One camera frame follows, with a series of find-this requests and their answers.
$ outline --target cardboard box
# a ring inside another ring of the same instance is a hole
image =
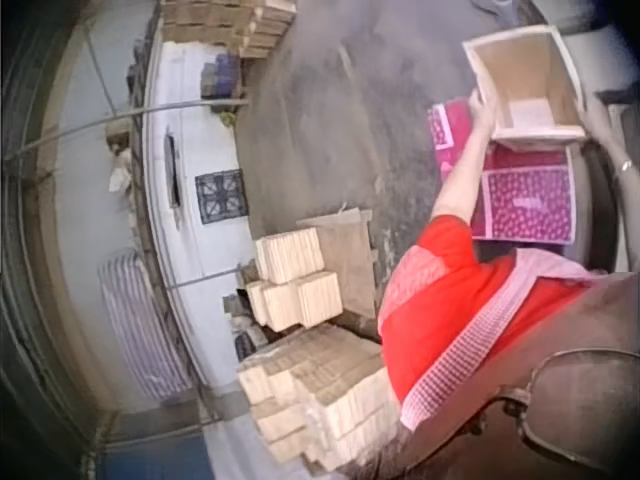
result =
[[[493,140],[513,150],[551,150],[585,138],[578,73],[555,27],[533,26],[465,42],[482,95],[498,97]]]

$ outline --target stack of flattened cardboard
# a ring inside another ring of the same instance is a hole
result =
[[[264,58],[296,15],[291,0],[162,0],[164,41],[223,45],[242,58]]]
[[[247,285],[256,320],[276,332],[309,328],[342,313],[335,272],[324,260],[315,228],[264,237],[256,242],[262,280]]]
[[[279,462],[304,454],[331,471],[396,432],[380,346],[339,327],[299,330],[245,360],[238,377]]]

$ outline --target striped fabric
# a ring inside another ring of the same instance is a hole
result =
[[[164,334],[138,252],[126,249],[104,262],[98,280],[125,361],[145,395],[161,401],[189,390],[191,381]]]
[[[402,403],[402,423],[415,430],[434,415],[486,358],[538,278],[594,281],[581,265],[537,249],[517,249],[516,266],[505,284],[422,375]]]

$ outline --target person's left hand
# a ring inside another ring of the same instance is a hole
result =
[[[473,115],[474,127],[482,129],[483,132],[491,135],[496,126],[498,111],[498,102],[495,96],[487,95],[481,99],[480,92],[475,88],[469,97],[469,108]]]

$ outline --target blue surface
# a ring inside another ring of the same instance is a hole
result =
[[[106,452],[96,465],[98,480],[214,480],[202,433],[147,442]]]

